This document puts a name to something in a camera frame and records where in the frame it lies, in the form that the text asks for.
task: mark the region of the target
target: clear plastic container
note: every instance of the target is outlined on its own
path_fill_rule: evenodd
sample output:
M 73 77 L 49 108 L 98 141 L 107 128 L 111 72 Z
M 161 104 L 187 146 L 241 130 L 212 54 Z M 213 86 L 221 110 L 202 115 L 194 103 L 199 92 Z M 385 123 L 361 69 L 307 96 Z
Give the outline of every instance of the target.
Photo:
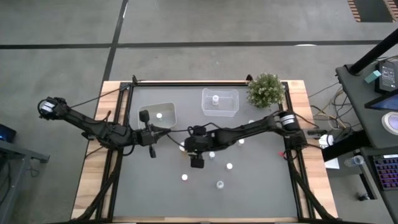
M 149 113 L 149 123 L 160 128 L 172 128 L 177 124 L 175 105 L 173 103 L 161 103 L 158 105 L 141 106 L 140 111 L 147 110 Z M 145 124 L 139 120 L 138 128 L 145 128 Z
M 349 159 L 346 159 L 344 161 L 344 165 L 347 167 L 354 167 L 354 166 L 362 165 L 363 162 L 364 162 L 364 159 L 362 156 L 354 156 Z
M 204 88 L 201 93 L 201 108 L 205 116 L 233 117 L 239 109 L 239 92 Z

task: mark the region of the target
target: black desk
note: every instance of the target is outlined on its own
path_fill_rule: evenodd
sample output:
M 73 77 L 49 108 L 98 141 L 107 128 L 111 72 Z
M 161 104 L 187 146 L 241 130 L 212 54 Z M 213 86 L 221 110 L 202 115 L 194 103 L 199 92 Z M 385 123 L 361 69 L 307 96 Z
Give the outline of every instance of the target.
M 380 96 L 374 91 L 374 83 L 368 84 L 364 81 L 365 77 L 374 70 L 375 64 L 369 65 L 362 71 L 361 76 L 356 77 L 349 74 L 346 67 L 336 69 L 337 77 L 353 105 L 363 130 L 355 132 L 348 138 L 327 147 L 322 154 L 324 160 L 329 161 L 347 152 L 360 149 L 392 220 L 394 223 L 398 223 L 398 190 L 381 190 L 377 173 L 371 160 L 371 156 L 398 154 L 398 136 L 387 132 L 381 124 L 381 118 L 387 111 L 366 109 L 364 107 L 365 103 Z

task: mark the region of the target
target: gray tabletop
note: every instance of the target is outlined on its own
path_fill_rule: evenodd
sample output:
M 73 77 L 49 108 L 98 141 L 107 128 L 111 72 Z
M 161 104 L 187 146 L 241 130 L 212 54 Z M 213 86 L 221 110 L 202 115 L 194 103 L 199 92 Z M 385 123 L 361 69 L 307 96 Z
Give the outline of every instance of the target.
M 239 111 L 233 118 L 206 117 L 201 109 L 203 87 L 135 87 L 131 106 L 131 127 L 137 128 L 137 109 L 145 105 L 174 103 L 174 129 L 214 122 L 236 127 L 277 110 L 260 110 L 246 103 L 247 87 L 237 89 Z M 170 133 L 178 142 L 187 133 Z M 239 146 L 216 152 L 213 160 L 204 154 L 205 168 L 190 167 L 190 160 L 176 144 L 163 137 L 155 145 L 157 158 L 147 147 L 136 146 L 123 158 L 114 210 L 115 217 L 213 217 L 275 218 L 296 217 L 297 210 L 287 163 L 278 155 L 284 151 L 282 137 L 263 133 L 245 139 Z M 226 169 L 232 163 L 232 170 Z M 183 174 L 188 180 L 181 179 Z M 224 188 L 216 188 L 222 180 Z
M 358 77 L 349 74 L 345 67 L 336 69 L 344 92 L 348 95 L 355 113 L 373 147 L 376 149 L 398 147 L 397 136 L 387 132 L 381 124 L 381 118 L 388 113 L 388 111 L 366 109 L 364 107 L 365 103 L 381 96 L 381 94 L 374 91 L 374 83 L 368 84 L 364 81 L 366 76 L 373 71 L 375 71 L 375 64 L 366 67 L 362 71 L 363 74 Z

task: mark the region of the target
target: computer monitor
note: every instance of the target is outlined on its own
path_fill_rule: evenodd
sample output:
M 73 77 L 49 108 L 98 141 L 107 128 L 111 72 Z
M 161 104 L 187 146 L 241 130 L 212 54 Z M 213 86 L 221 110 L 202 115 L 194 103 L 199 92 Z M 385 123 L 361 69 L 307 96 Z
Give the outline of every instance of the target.
M 379 98 L 365 103 L 365 108 L 398 111 L 398 90 L 386 93 Z

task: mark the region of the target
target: clear container lid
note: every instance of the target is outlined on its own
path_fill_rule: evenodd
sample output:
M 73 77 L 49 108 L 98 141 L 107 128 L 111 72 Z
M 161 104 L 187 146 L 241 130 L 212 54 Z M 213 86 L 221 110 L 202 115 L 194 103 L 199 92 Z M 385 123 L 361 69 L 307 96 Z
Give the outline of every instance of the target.
M 237 90 L 204 88 L 201 96 L 201 108 L 205 116 L 233 117 L 238 112 L 239 92 Z

